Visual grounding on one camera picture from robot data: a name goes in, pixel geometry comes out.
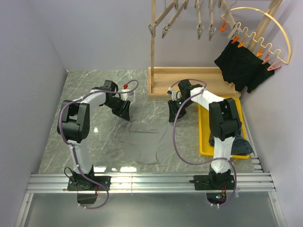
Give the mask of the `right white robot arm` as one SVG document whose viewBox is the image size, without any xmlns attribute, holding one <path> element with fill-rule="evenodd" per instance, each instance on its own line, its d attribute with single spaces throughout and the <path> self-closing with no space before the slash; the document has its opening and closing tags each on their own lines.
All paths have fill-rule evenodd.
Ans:
<svg viewBox="0 0 303 227">
<path fill-rule="evenodd" d="M 218 191 L 236 187 L 236 172 L 230 162 L 232 144 L 242 123 L 234 99 L 219 97 L 206 89 L 206 83 L 198 80 L 192 85 L 191 79 L 183 79 L 175 84 L 179 90 L 169 87 L 171 100 L 169 122 L 176 127 L 178 119 L 186 114 L 186 108 L 197 103 L 209 114 L 209 129 L 214 136 L 214 156 L 209 161 L 208 175 L 196 175 L 192 180 L 196 190 Z"/>
</svg>

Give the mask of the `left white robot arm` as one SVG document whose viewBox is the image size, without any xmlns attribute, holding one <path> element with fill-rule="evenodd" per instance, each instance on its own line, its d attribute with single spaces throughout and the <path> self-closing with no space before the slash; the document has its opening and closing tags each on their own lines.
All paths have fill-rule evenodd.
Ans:
<svg viewBox="0 0 303 227">
<path fill-rule="evenodd" d="M 73 168 L 69 179 L 75 191 L 109 190 L 110 177 L 96 176 L 89 157 L 87 138 L 90 114 L 95 108 L 106 106 L 114 115 L 129 121 L 131 102 L 128 97 L 133 93 L 134 90 L 128 84 L 119 89 L 115 82 L 106 80 L 102 86 L 92 88 L 80 98 L 62 102 L 57 132 L 71 152 Z"/>
</svg>

